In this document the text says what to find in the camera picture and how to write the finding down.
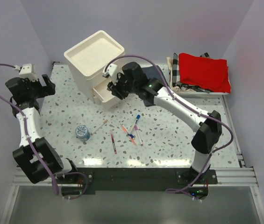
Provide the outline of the cream drawer organizer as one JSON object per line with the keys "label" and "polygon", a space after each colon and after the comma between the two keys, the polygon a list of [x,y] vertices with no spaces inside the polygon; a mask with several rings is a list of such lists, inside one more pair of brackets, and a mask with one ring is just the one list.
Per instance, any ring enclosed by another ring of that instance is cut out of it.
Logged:
{"label": "cream drawer organizer", "polygon": [[125,49],[105,31],[100,30],[64,52],[77,88],[91,101],[104,108],[120,100],[107,90],[110,78],[103,77],[108,62],[125,55]]}

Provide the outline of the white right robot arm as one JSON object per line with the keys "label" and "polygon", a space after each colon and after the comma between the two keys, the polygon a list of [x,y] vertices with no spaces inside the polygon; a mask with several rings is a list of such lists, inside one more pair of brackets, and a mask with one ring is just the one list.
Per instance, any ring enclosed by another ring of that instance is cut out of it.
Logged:
{"label": "white right robot arm", "polygon": [[195,107],[174,94],[157,78],[147,78],[136,62],[130,62],[121,69],[111,64],[104,68],[103,76],[110,78],[107,89],[112,95],[124,99],[128,94],[136,94],[140,99],[160,106],[185,122],[195,133],[191,145],[195,149],[190,172],[191,180],[202,183],[207,178],[210,167],[208,160],[212,149],[222,134],[221,115],[217,111],[208,113]]}

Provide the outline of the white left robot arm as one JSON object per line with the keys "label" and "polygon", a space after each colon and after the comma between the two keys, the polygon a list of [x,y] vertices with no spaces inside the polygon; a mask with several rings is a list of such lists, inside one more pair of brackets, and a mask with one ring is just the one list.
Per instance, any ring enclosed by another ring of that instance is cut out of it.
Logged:
{"label": "white left robot arm", "polygon": [[20,124],[21,141],[19,148],[13,151],[13,158],[27,178],[36,184],[54,175],[62,175],[68,183],[79,178],[79,172],[73,161],[62,159],[45,137],[40,135],[40,107],[37,99],[54,95],[55,84],[48,75],[42,76],[45,85],[39,79],[15,77],[5,85],[12,93],[10,102],[15,102],[13,115]]}

